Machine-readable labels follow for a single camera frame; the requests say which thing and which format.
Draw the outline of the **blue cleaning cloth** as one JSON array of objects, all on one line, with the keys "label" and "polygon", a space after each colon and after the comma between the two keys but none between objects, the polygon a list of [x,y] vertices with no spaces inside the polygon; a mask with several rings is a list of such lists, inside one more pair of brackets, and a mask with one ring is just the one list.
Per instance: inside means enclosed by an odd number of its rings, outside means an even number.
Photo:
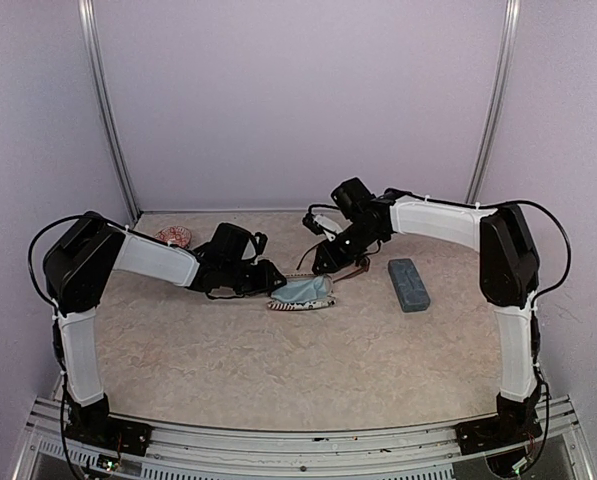
[{"label": "blue cleaning cloth", "polygon": [[293,279],[274,290],[271,293],[271,298],[281,303],[307,303],[323,300],[329,295],[331,285],[327,276]]}]

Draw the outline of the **blue-grey hard glasses case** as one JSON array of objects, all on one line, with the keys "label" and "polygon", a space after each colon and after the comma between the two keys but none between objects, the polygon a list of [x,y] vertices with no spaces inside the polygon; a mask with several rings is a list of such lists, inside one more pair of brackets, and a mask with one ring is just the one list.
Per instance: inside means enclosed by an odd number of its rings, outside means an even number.
[{"label": "blue-grey hard glasses case", "polygon": [[411,259],[392,259],[387,269],[403,312],[418,313],[430,307],[431,299]]}]

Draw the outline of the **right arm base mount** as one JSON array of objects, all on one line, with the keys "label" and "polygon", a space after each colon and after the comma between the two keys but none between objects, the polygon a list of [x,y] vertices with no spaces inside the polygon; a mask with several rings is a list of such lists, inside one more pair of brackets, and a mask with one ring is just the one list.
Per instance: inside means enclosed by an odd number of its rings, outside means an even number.
[{"label": "right arm base mount", "polygon": [[462,455],[481,453],[528,441],[542,435],[536,406],[538,389],[523,401],[496,396],[496,413],[477,420],[458,423],[456,439]]}]

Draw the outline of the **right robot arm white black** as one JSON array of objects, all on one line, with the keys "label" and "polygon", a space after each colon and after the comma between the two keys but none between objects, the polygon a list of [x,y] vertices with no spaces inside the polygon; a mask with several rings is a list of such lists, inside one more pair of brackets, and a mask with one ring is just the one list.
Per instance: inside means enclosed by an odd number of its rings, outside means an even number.
[{"label": "right robot arm white black", "polygon": [[387,189],[371,193],[352,178],[331,194],[330,209],[348,222],[341,227],[309,206],[303,224],[322,236],[315,250],[313,273],[333,274],[363,261],[370,246],[393,237],[430,240],[436,253],[447,248],[469,255],[481,297],[499,329],[502,359],[499,398],[512,404],[491,419],[489,433],[501,444],[513,442],[529,424],[519,406],[540,392],[539,330],[535,303],[540,295],[539,254],[521,210],[522,202],[490,206],[460,204],[412,192]]}]

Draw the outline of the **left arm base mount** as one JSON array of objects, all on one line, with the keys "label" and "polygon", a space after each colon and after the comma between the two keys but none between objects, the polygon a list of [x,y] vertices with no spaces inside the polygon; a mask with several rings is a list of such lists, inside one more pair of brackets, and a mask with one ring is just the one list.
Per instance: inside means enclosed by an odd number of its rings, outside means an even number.
[{"label": "left arm base mount", "polygon": [[77,403],[70,394],[67,394],[66,402],[69,407],[68,439],[119,454],[146,455],[152,427],[143,422],[111,416],[106,394],[87,406]]}]

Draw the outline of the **brown sunglasses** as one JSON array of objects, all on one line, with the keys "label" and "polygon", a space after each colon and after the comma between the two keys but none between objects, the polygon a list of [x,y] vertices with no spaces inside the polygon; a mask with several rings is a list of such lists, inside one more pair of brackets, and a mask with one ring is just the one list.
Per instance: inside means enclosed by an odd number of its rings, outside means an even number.
[{"label": "brown sunglasses", "polygon": [[[315,253],[316,250],[317,250],[317,245],[313,245],[304,252],[302,257],[298,261],[298,264],[295,268],[295,272],[291,274],[292,278],[306,279],[306,278],[315,278],[316,277],[316,274],[314,274],[314,273],[307,273],[307,272],[303,272],[301,270],[302,265],[305,262],[305,260],[307,259],[307,257],[310,254]],[[370,260],[368,258],[365,258],[363,260],[359,260],[355,264],[355,266],[353,268],[351,268],[347,273],[327,274],[327,277],[331,281],[332,284],[336,284],[336,283],[340,283],[342,281],[353,279],[355,277],[363,275],[364,273],[367,273],[369,271],[369,267],[370,267]]]}]

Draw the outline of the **newspaper print glasses case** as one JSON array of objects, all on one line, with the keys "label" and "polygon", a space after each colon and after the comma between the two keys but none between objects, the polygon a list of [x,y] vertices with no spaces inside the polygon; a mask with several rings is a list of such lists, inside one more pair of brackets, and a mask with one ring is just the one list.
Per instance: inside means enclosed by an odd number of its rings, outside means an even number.
[{"label": "newspaper print glasses case", "polygon": [[272,311],[314,311],[335,305],[334,280],[329,275],[296,274],[270,294],[267,308]]}]

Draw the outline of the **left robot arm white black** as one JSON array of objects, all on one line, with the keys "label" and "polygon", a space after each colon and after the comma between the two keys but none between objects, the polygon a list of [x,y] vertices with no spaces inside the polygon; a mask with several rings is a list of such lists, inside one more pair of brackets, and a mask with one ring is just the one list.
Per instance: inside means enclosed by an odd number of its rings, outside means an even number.
[{"label": "left robot arm white black", "polygon": [[96,316],[126,294],[140,302],[192,293],[210,300],[269,295],[286,285],[265,258],[268,238],[232,223],[218,224],[204,243],[181,247],[89,211],[48,249],[42,273],[57,316],[67,391],[84,408],[77,424],[99,445],[118,434],[115,418],[100,407],[106,398],[97,358]]}]

